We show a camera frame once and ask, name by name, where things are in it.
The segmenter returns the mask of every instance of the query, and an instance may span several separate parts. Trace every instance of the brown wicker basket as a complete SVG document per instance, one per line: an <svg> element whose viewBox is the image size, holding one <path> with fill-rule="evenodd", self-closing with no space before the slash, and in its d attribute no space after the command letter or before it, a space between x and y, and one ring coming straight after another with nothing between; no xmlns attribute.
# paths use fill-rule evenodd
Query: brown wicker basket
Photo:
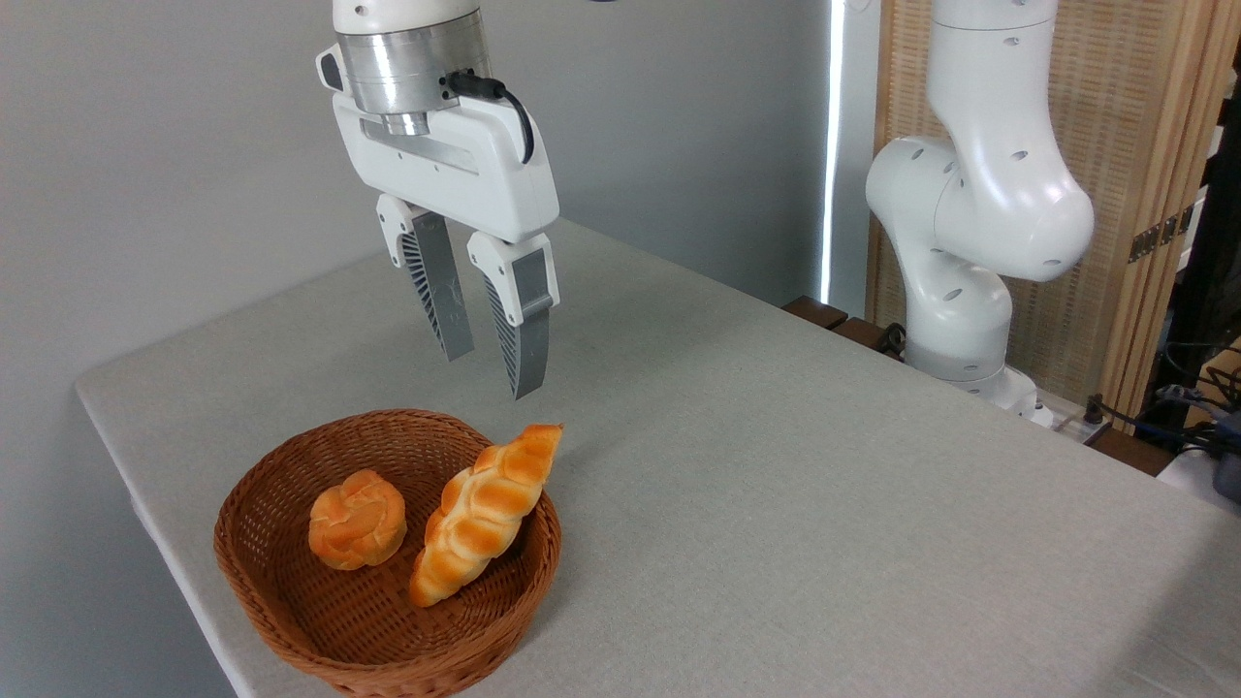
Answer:
<svg viewBox="0 0 1241 698"><path fill-rule="evenodd" d="M495 671L530 627L560 560L560 522L546 493L479 579L429 609L408 597L441 491L489 445L454 417L390 410L313 428L259 461L221 507L215 548L272 650L357 697L448 696ZM310 507L361 468L405 496L410 533L382 565L338 571L307 544Z"/></svg>

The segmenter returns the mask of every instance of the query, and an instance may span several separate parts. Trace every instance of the round bread roll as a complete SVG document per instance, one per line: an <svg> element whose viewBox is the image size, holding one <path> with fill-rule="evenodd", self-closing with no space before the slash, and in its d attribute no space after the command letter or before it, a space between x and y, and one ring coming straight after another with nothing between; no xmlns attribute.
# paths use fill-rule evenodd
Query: round bread roll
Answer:
<svg viewBox="0 0 1241 698"><path fill-rule="evenodd" d="M457 594L509 549L539 503L563 425L530 425L506 446L490 446L457 473L427 519L426 548L413 563L410 600L426 609Z"/></svg>
<svg viewBox="0 0 1241 698"><path fill-rule="evenodd" d="M310 508L310 550L338 570L383 563L405 534L405 498L375 471L329 487Z"/></svg>

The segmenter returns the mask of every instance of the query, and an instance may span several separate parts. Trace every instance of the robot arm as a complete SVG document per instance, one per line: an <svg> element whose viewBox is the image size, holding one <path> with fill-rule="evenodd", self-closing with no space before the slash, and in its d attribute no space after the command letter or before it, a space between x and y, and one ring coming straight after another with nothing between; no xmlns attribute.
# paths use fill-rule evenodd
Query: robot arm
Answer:
<svg viewBox="0 0 1241 698"><path fill-rule="evenodd" d="M474 348L444 219L477 230L514 396L542 384L560 303L544 229L560 202L537 124L488 78L478 0L334 0L319 76L359 176L380 190L392 263L407 267L449 360Z"/></svg>
<svg viewBox="0 0 1241 698"><path fill-rule="evenodd" d="M1055 17L1055 0L939 0L927 65L927 101L959 168L934 212L941 247L1040 282L1077 263L1095 229L1047 113Z"/></svg>
<svg viewBox="0 0 1241 698"><path fill-rule="evenodd" d="M1004 365L1013 302L995 272L1050 281L1093 230L1047 113L1055 15L1056 0L936 0L927 97L952 142L896 139L866 180L905 281L906 363L1028 417L1037 395Z"/></svg>

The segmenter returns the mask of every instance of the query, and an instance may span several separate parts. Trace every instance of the bread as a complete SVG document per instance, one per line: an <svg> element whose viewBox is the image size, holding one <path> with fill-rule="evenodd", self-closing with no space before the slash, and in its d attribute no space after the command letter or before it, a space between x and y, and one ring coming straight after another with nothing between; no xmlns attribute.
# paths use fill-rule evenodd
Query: bread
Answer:
<svg viewBox="0 0 1241 698"><path fill-rule="evenodd" d="M530 425L506 446L489 446L457 473L427 520L410 600L426 609L457 594L513 544L542 494L563 426Z"/></svg>
<svg viewBox="0 0 1241 698"><path fill-rule="evenodd" d="M338 570L383 563L405 534L405 498L375 471L329 487L310 508L310 550Z"/></svg>

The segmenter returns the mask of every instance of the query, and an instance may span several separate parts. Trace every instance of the bread crust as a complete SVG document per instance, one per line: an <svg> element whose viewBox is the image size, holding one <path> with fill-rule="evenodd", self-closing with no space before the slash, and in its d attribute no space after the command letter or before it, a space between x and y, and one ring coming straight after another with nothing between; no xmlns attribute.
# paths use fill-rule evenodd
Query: bread crust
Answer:
<svg viewBox="0 0 1241 698"><path fill-rule="evenodd" d="M530 425L510 443L484 448L473 467L448 481L410 578L416 606L457 594L509 549L539 503L562 432L563 425Z"/></svg>
<svg viewBox="0 0 1241 698"><path fill-rule="evenodd" d="M364 469L325 489L310 508L310 551L338 570L379 565L405 540L405 498L375 471Z"/></svg>

